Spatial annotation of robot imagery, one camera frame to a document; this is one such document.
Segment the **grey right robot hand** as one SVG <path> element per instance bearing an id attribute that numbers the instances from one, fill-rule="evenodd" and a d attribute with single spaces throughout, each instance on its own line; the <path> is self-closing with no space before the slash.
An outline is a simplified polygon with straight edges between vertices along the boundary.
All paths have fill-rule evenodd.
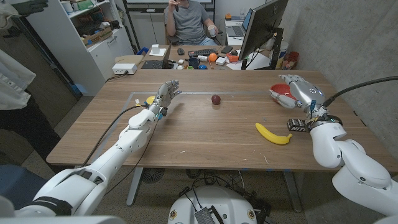
<path id="1" fill-rule="evenodd" d="M 276 91 L 269 90 L 270 96 L 277 100 L 277 102 L 284 108 L 294 109 L 301 108 L 304 113 L 318 113 L 319 111 L 325 112 L 326 109 L 323 106 L 325 96 L 321 89 L 312 83 L 306 81 L 299 75 L 279 75 L 286 84 L 289 85 L 290 93 L 295 98 L 289 98 Z"/>

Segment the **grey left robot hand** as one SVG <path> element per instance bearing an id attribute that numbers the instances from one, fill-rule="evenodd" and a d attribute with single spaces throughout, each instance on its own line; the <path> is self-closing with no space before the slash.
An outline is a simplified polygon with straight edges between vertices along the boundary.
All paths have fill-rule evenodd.
<path id="1" fill-rule="evenodd" d="M 178 91 L 179 80 L 171 80 L 162 84 L 155 95 L 152 104 L 149 106 L 149 110 L 154 114 L 161 114 L 162 116 L 167 115 L 167 107 L 174 99 L 175 96 L 179 95 L 182 91 Z"/>

